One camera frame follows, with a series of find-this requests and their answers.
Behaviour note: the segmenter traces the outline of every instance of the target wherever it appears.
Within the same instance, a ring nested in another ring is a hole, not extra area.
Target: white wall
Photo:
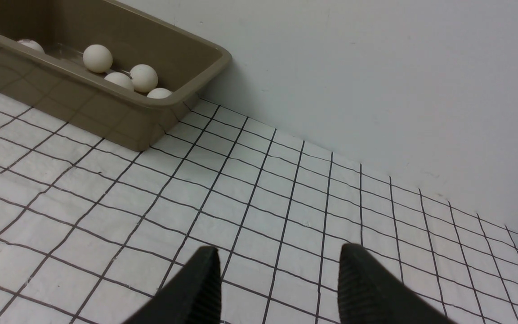
[[[518,0],[123,0],[234,56],[208,98],[518,228]]]

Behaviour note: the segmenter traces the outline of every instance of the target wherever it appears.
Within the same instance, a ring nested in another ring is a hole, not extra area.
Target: white grid surface
[[[361,243],[458,323],[518,324],[518,234],[208,101],[142,153],[0,94],[0,323],[119,323],[199,246],[229,324],[338,323]]]

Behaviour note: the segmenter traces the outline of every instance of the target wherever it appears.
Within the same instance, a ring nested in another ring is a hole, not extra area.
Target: plastic tray
[[[111,50],[114,71],[149,64],[173,94],[147,98],[89,72],[82,52],[92,44]],[[230,61],[222,47],[114,0],[0,0],[0,92],[132,150],[158,141]]]

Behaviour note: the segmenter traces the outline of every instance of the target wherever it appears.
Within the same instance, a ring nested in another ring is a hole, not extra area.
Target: ping pong ball
[[[41,45],[39,45],[39,43],[37,43],[37,41],[34,41],[33,39],[21,39],[21,40],[18,40],[17,43],[20,43],[20,44],[25,45],[31,49],[34,49],[40,53],[45,54],[43,47],[41,47]]]
[[[155,89],[158,83],[157,72],[147,64],[139,64],[129,72],[137,92],[147,93]]]
[[[165,89],[165,88],[156,88],[153,89],[148,95],[148,98],[153,99],[163,99],[169,97],[173,92]]]
[[[107,72],[113,65],[113,55],[103,45],[91,45],[83,53],[85,68],[95,73]]]
[[[127,90],[133,91],[133,82],[131,82],[131,79],[129,76],[126,76],[125,74],[121,72],[113,72],[109,73],[105,80],[109,82],[113,82],[117,84],[118,86],[122,86],[123,88],[126,88]]]

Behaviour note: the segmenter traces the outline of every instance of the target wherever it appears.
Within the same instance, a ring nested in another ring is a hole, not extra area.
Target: floor mat
[[[518,323],[518,234],[201,101],[132,152],[0,94],[0,323],[119,323],[199,246],[229,324],[338,323],[345,242],[459,323]]]

